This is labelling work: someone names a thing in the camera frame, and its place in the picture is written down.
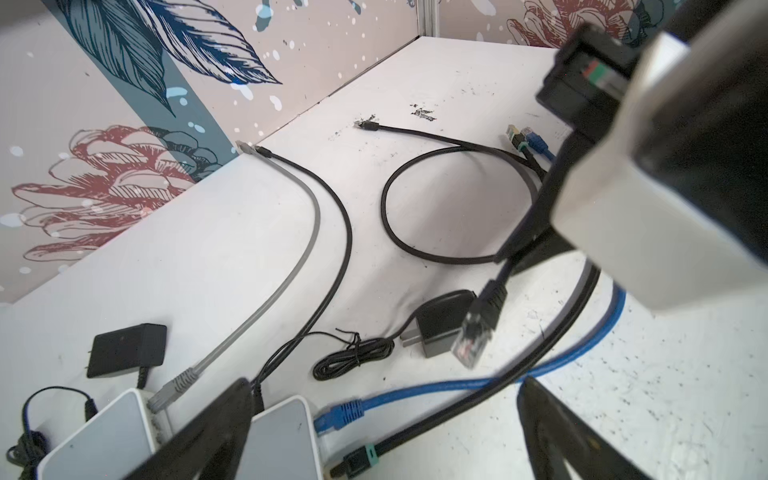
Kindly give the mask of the black adapter with cord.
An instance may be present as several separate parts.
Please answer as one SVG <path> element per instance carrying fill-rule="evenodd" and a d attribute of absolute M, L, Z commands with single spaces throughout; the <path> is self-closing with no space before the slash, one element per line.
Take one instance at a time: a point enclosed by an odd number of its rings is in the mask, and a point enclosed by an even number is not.
<path fill-rule="evenodd" d="M 150 369 L 164 362 L 167 332 L 165 325 L 142 323 L 96 335 L 90 350 L 86 376 L 96 378 L 136 369 L 138 371 L 137 387 L 144 388 Z M 31 428 L 29 409 L 36 396 L 52 390 L 74 392 L 83 396 L 86 421 L 90 421 L 98 414 L 94 398 L 77 388 L 51 385 L 31 394 L 21 410 L 22 434 L 17 443 L 6 451 L 6 461 L 21 469 L 22 479 L 36 479 L 39 465 L 50 452 L 45 435 Z"/>

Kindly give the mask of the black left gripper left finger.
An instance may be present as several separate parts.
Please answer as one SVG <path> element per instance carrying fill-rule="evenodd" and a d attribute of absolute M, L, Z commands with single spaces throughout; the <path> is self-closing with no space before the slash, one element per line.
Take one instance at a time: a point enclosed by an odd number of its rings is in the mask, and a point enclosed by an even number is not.
<path fill-rule="evenodd" d="M 233 479 L 250 430 L 250 383 L 236 380 L 129 479 Z"/>

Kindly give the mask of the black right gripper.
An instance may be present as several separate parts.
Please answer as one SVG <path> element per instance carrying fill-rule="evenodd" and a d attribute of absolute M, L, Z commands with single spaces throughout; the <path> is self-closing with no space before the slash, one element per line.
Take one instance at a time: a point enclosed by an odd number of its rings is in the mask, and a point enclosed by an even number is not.
<path fill-rule="evenodd" d="M 509 260 L 515 276 L 575 247 L 551 222 L 569 171 L 610 130 L 643 50 L 668 33 L 688 42 L 727 1 L 621 1 L 601 21 L 584 7 L 584 21 L 555 55 L 536 99 L 574 132 L 563 142 L 527 213 L 494 256 Z"/>

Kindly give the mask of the black power adapter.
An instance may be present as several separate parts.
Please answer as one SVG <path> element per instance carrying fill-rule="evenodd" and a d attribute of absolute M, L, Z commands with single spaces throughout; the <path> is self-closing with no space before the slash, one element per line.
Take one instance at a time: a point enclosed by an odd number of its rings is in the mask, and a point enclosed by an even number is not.
<path fill-rule="evenodd" d="M 394 352 L 397 340 L 403 347 L 420 344 L 426 358 L 446 353 L 475 299 L 471 290 L 449 292 L 416 308 L 390 335 L 362 340 L 359 334 L 352 333 L 344 349 L 323 357 L 313 366 L 312 377 L 330 381 L 364 364 L 385 360 Z"/>

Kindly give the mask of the black cable gold green plug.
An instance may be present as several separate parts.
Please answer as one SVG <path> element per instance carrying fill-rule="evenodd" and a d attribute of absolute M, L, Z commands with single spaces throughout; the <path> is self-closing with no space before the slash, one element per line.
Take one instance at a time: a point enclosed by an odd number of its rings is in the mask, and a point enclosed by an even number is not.
<path fill-rule="evenodd" d="M 539 165 L 534 156 L 541 154 L 549 160 L 553 160 L 555 158 L 554 155 L 546 147 L 537 147 L 531 134 L 522 132 L 514 126 L 508 128 L 507 136 L 515 149 L 513 152 L 448 137 L 442 137 L 440 140 L 446 145 L 442 150 L 445 154 L 467 151 L 496 156 L 514 167 L 526 167 L 536 174 L 542 183 L 547 171 Z M 396 246 L 406 253 L 422 260 L 443 265 L 480 265 L 494 262 L 493 259 L 496 254 L 477 257 L 449 257 L 418 250 L 406 244 L 396 235 L 388 220 L 387 203 L 385 201 L 388 195 L 383 193 L 381 197 L 383 200 L 380 203 L 380 217 L 385 233 Z M 484 351 L 485 345 L 490 341 L 506 301 L 506 284 L 512 277 L 509 275 L 511 262 L 506 260 L 499 264 L 502 266 L 501 270 L 495 278 L 488 282 L 483 291 L 476 296 L 454 341 L 453 349 L 455 356 L 468 368 L 473 367 L 477 363 L 481 353 Z M 600 269 L 592 262 L 585 263 L 579 283 L 569 298 L 568 303 L 557 317 L 553 331 L 545 335 L 530 353 L 509 366 L 500 376 L 481 383 L 453 381 L 421 385 L 398 392 L 391 392 L 372 399 L 371 405 L 378 406 L 401 398 L 418 396 L 432 391 L 466 390 L 469 393 L 468 396 L 411 425 L 405 430 L 391 435 L 378 444 L 365 445 L 346 455 L 339 464 L 331 468 L 331 478 L 354 479 L 372 468 L 384 454 L 405 445 L 422 434 L 482 404 L 517 381 L 524 380 L 527 377 L 534 377 L 541 372 L 548 372 L 561 366 L 563 362 L 560 359 L 556 359 L 542 367 L 538 367 L 536 364 L 562 339 L 583 312 L 597 286 L 600 274 Z"/>

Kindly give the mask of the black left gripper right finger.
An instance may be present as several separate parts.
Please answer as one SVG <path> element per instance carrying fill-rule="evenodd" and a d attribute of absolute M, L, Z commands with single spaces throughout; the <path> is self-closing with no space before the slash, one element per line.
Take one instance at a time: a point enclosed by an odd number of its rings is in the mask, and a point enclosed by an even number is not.
<path fill-rule="evenodd" d="M 517 407 L 536 479 L 648 477 L 535 378 L 523 381 Z"/>

